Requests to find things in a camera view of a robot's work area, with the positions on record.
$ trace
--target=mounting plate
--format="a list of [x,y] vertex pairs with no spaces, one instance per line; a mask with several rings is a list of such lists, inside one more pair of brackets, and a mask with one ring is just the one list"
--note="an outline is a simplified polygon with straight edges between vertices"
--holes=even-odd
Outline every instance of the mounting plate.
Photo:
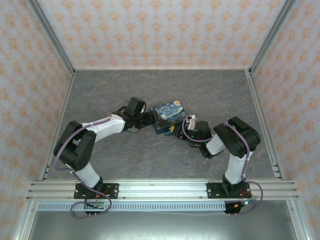
[[248,189],[250,189],[249,183],[244,182],[240,187],[234,189],[227,195],[226,191],[223,189],[222,182],[208,182],[206,184],[208,199],[249,199],[251,198],[251,193],[248,193]]
[[[102,189],[104,189],[104,191],[107,190],[105,195],[107,195],[110,199],[118,198],[118,193],[119,193],[118,183],[103,183]],[[75,185],[73,198],[74,199],[95,199],[96,194],[90,191],[89,189],[87,189],[81,183],[77,183]]]

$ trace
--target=blue box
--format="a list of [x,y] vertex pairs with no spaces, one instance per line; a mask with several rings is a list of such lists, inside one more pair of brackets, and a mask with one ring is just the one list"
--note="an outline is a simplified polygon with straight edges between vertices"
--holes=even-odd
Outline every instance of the blue box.
[[153,125],[156,134],[169,132],[172,125],[181,124],[186,117],[185,110],[178,100],[151,107],[149,112],[156,112],[158,116],[158,122]]

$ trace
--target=marble-patterned surface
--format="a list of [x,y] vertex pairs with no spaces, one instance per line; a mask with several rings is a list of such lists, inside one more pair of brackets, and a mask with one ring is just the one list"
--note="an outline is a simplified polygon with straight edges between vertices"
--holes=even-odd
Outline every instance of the marble-patterned surface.
[[[212,128],[238,116],[261,135],[252,155],[248,178],[273,177],[266,144],[243,70],[82,70],[76,72],[60,133],[70,121],[87,123],[106,114],[98,108],[99,96],[113,93],[128,100],[139,97],[147,109],[179,100],[187,114]],[[116,111],[126,103],[117,98],[104,100],[105,108]],[[213,178],[220,179],[228,167],[229,152],[205,159],[196,148],[177,138],[157,135],[152,126],[138,133],[122,132],[98,141],[91,164],[104,178]],[[48,179],[73,178],[69,172],[50,167]]]

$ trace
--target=orange floral wallpaper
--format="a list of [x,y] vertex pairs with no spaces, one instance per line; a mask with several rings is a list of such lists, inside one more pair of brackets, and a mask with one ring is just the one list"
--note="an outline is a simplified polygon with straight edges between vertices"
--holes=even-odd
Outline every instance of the orange floral wallpaper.
[[254,77],[285,176],[320,236],[320,2],[298,0]]
[[26,0],[0,3],[0,239],[38,180],[70,75]]
[[76,69],[249,68],[285,0],[40,0]]

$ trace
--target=wall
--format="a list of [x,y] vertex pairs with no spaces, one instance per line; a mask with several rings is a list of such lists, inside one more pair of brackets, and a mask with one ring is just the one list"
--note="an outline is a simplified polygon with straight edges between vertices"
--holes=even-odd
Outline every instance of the wall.
[[70,75],[26,0],[0,3],[0,239],[38,180]]
[[76,69],[248,68],[285,0],[40,0]]
[[314,236],[320,236],[319,66],[320,2],[298,0],[254,80],[285,176],[297,180]]

